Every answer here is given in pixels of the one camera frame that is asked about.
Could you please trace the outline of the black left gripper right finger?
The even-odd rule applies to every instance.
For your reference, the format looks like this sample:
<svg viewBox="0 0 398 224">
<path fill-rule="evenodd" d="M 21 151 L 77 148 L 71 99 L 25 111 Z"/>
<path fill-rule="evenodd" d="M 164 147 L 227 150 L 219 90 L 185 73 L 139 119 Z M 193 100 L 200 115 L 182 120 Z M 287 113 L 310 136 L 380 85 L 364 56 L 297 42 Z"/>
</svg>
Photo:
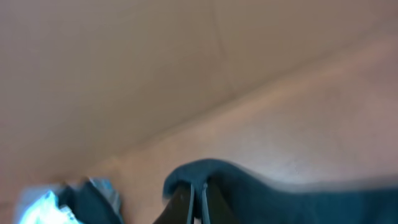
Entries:
<svg viewBox="0 0 398 224">
<path fill-rule="evenodd" d="M 203 186 L 201 214 L 201 220 L 204 224 L 239 223 L 214 182 L 208 182 Z"/>
</svg>

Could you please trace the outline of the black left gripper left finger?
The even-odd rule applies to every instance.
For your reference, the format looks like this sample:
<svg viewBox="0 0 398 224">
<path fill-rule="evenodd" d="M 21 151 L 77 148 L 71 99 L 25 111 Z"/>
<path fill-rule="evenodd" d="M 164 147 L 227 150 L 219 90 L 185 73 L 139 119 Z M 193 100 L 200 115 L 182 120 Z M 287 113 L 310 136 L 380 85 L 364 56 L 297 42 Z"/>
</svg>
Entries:
<svg viewBox="0 0 398 224">
<path fill-rule="evenodd" d="M 179 185 L 154 224 L 193 224 L 195 190 L 192 185 Z"/>
</svg>

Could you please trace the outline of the dark teal t-shirt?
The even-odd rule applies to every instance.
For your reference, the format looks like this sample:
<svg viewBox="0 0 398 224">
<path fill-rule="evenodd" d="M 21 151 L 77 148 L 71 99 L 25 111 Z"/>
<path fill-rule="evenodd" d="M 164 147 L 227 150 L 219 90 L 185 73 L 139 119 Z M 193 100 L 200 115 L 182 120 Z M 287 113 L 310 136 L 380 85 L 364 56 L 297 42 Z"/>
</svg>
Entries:
<svg viewBox="0 0 398 224">
<path fill-rule="evenodd" d="M 164 182 L 171 199 L 182 184 L 195 190 L 202 222 L 203 186 L 214 182 L 239 223 L 397 223 L 397 189 L 293 193 L 277 190 L 229 162 L 202 159 L 176 168 Z"/>
</svg>

